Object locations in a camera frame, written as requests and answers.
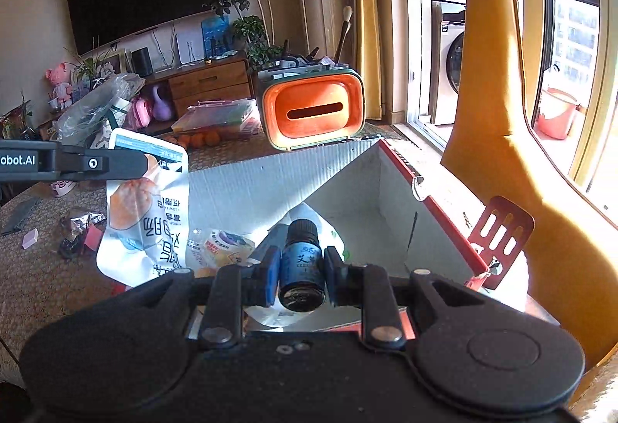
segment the black speaker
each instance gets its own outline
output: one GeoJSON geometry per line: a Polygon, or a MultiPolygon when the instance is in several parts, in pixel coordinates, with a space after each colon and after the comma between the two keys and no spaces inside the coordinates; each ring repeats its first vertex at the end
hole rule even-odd
{"type": "Polygon", "coordinates": [[[135,73],[140,75],[141,78],[150,76],[153,73],[153,64],[150,62],[150,54],[148,48],[140,48],[135,50],[131,57],[133,58],[133,68],[135,73]]]}

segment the beige curtain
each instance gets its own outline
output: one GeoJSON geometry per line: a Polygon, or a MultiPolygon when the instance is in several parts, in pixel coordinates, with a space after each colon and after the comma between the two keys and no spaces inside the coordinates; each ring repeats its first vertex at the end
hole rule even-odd
{"type": "Polygon", "coordinates": [[[356,40],[356,70],[365,85],[367,118],[382,119],[382,74],[378,0],[354,0],[352,26],[356,40]]]}

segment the bucket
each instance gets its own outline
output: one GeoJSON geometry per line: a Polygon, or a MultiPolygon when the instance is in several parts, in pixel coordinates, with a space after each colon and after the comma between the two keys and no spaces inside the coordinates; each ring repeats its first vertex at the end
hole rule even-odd
{"type": "Polygon", "coordinates": [[[554,139],[566,139],[576,108],[577,99],[572,95],[557,88],[543,90],[537,130],[554,139]]]}

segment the yellow leather chair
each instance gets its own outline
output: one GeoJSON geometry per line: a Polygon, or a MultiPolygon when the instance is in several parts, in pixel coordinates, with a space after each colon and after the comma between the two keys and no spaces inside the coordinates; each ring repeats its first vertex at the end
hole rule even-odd
{"type": "Polygon", "coordinates": [[[457,117],[442,164],[483,202],[530,212],[529,294],[581,343],[586,368],[618,343],[618,231],[549,161],[524,115],[515,0],[467,0],[457,117]]]}

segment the drawer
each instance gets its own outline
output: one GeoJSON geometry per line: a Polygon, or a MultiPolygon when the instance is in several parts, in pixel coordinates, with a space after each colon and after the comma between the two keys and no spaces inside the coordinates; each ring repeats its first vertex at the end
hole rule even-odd
{"type": "Polygon", "coordinates": [[[208,92],[196,93],[174,100],[178,117],[181,117],[187,112],[187,107],[195,106],[201,100],[237,100],[251,97],[249,84],[235,85],[233,87],[219,88],[217,90],[209,90],[208,92]]]}
{"type": "Polygon", "coordinates": [[[243,61],[200,69],[169,80],[174,100],[248,82],[243,61]]]}

